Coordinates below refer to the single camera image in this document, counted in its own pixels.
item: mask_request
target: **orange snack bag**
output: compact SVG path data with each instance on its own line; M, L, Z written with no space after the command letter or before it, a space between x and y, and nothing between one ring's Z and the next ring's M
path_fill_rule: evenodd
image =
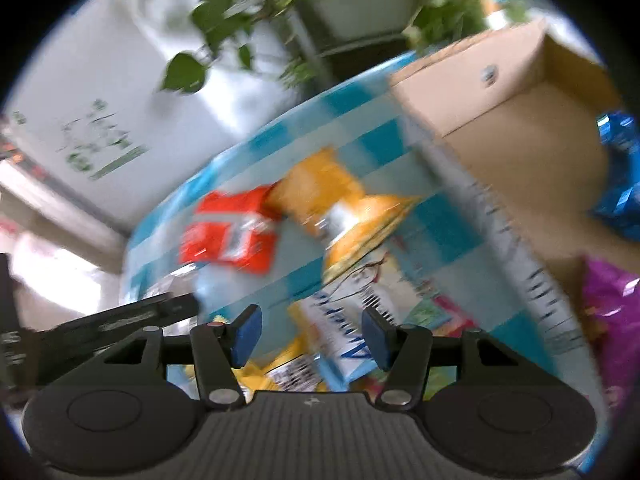
M322 280L328 283L389 236L418 198L367 195L362 184L323 148L295 165L275 186L267 204L295 218L327 250Z
M277 240L278 212L265 204L272 186L238 194L213 191L193 213L182 237L182 263L221 262L263 274L271 267Z

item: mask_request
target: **gray panel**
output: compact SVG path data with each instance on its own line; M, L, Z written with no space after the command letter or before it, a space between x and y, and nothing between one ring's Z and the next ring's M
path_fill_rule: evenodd
M79 477L51 470L60 480ZM182 452L118 480L481 480L440 456L405 415L364 394L258 392L236 412L212 413ZM566 470L546 480L572 480Z

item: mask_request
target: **black device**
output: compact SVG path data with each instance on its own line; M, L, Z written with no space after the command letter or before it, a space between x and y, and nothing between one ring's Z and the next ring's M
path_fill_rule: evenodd
M262 314L189 335L142 328L40 390L24 436L52 478L578 478L591 443L589 402L482 331L436 337L392 326L373 307L363 334L388 378L366 394L256 392L232 373L257 343ZM200 399L166 381L193 364ZM423 401L431 367L458 380Z
M20 324L9 259L0 253L1 383L20 403L30 390L49 384L140 327L168 326L197 316L198 311L193 294L175 298L160 294L36 332Z

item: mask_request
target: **cardboard box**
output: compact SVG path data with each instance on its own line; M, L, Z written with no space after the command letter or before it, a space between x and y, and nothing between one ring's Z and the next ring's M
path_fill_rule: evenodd
M640 274L640 243L590 214L607 176L596 117L622 106L602 67L536 21L452 44L391 83L405 110L490 186L574 307L582 254Z

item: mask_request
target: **pink package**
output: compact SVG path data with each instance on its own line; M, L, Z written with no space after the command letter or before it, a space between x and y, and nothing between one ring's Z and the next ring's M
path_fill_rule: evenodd
M586 267L582 301L606 327L597 358L609 407L616 409L640 371L640 277L589 257Z

